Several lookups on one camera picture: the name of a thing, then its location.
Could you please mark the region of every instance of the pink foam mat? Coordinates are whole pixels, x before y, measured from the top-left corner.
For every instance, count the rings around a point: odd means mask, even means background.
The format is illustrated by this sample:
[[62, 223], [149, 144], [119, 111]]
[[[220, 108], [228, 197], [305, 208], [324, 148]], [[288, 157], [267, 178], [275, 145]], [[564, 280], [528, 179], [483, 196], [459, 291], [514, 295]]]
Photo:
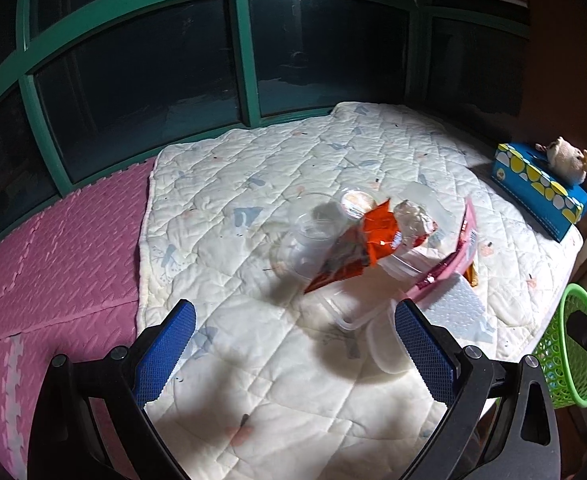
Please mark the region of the pink foam mat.
[[10, 472], [16, 464], [3, 411], [8, 336], [19, 334], [22, 345], [16, 424], [26, 460], [33, 409], [53, 355], [101, 358], [136, 336], [138, 237], [153, 163], [70, 194], [0, 243], [0, 460]]
[[18, 359], [21, 378], [16, 401], [21, 409], [18, 433], [24, 440], [21, 452], [25, 462], [40, 385], [52, 356], [63, 353], [72, 361], [88, 361], [102, 359], [114, 346], [131, 345], [136, 338], [133, 320], [137, 310], [138, 301], [131, 301], [22, 335], [23, 353]]

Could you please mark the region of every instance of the snack bag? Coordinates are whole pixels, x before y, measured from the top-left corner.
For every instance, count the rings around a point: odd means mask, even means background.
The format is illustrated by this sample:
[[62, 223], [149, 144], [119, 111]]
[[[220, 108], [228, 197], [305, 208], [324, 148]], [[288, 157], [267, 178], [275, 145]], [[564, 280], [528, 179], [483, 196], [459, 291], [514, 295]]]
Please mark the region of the snack bag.
[[320, 271], [304, 289], [307, 294], [324, 285], [359, 276], [365, 267], [392, 254], [402, 235], [398, 222], [389, 211], [389, 200], [363, 215], [334, 244]]
[[478, 244], [478, 228], [476, 225], [476, 212], [471, 203], [471, 198], [465, 199], [464, 216], [458, 235], [458, 243], [455, 251], [432, 267], [420, 277], [420, 279], [407, 291], [405, 298], [418, 301], [431, 288], [434, 283], [445, 280], [453, 273], [462, 274], [473, 262]]

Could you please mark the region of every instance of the plush toy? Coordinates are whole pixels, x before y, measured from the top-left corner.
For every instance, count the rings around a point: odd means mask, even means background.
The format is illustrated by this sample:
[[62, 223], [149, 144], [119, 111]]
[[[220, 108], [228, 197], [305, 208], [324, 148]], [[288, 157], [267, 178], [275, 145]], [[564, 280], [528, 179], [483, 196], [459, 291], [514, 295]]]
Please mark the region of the plush toy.
[[535, 145], [539, 152], [547, 153], [550, 170], [570, 186], [582, 184], [587, 177], [587, 150], [571, 146], [558, 137], [548, 146]]

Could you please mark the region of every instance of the blue tissue box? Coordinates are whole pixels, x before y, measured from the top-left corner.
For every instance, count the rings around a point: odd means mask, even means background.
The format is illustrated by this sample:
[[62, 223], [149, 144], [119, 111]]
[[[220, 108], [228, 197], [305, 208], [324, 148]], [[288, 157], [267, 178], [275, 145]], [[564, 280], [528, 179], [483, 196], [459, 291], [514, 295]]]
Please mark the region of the blue tissue box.
[[549, 172], [547, 156], [527, 144], [499, 144], [491, 176], [557, 242], [587, 210], [587, 192], [561, 184]]

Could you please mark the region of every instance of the quilted mattress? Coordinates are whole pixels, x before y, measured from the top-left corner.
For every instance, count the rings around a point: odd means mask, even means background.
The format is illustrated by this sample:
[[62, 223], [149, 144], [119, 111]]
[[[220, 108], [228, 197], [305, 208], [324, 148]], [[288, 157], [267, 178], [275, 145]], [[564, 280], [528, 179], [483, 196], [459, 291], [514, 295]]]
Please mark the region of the quilted mattress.
[[196, 306], [185, 359], [146, 405], [190, 476], [382, 479], [410, 464], [445, 413], [411, 362], [401, 374], [382, 372], [364, 331], [337, 329], [279, 272], [288, 200], [301, 192], [359, 183], [393, 205], [419, 182], [456, 223], [470, 196], [483, 330], [449, 328], [491, 358], [533, 349], [582, 240], [572, 228], [554, 242], [494, 188], [492, 151], [406, 107], [342, 103], [327, 117], [232, 130], [158, 155], [139, 241], [137, 326], [159, 323], [179, 298]]

